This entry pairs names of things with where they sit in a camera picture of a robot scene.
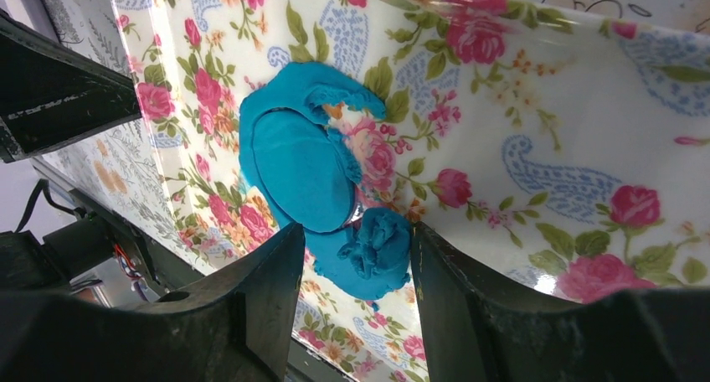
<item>floral tray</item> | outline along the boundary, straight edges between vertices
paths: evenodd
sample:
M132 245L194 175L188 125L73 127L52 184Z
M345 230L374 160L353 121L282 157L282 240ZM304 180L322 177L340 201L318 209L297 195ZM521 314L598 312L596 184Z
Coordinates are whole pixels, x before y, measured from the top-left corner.
M364 202L570 300L710 282L705 36L521 0L112 1L175 225L212 270L276 228L240 175L239 103L317 60L386 102L326 107ZM362 302L313 260L294 334L355 379L428 380L412 285Z

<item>blue play dough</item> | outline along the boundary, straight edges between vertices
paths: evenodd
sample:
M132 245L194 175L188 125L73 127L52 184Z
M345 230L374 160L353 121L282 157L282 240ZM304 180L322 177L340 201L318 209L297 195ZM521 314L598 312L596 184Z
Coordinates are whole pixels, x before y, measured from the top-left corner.
M377 300L409 280L411 226L388 209L366 210L357 233L342 226L362 174L344 136L325 126L322 105L341 102L384 119L384 103L355 80L320 63L288 64L242 102L239 163L280 227L303 224L316 273Z

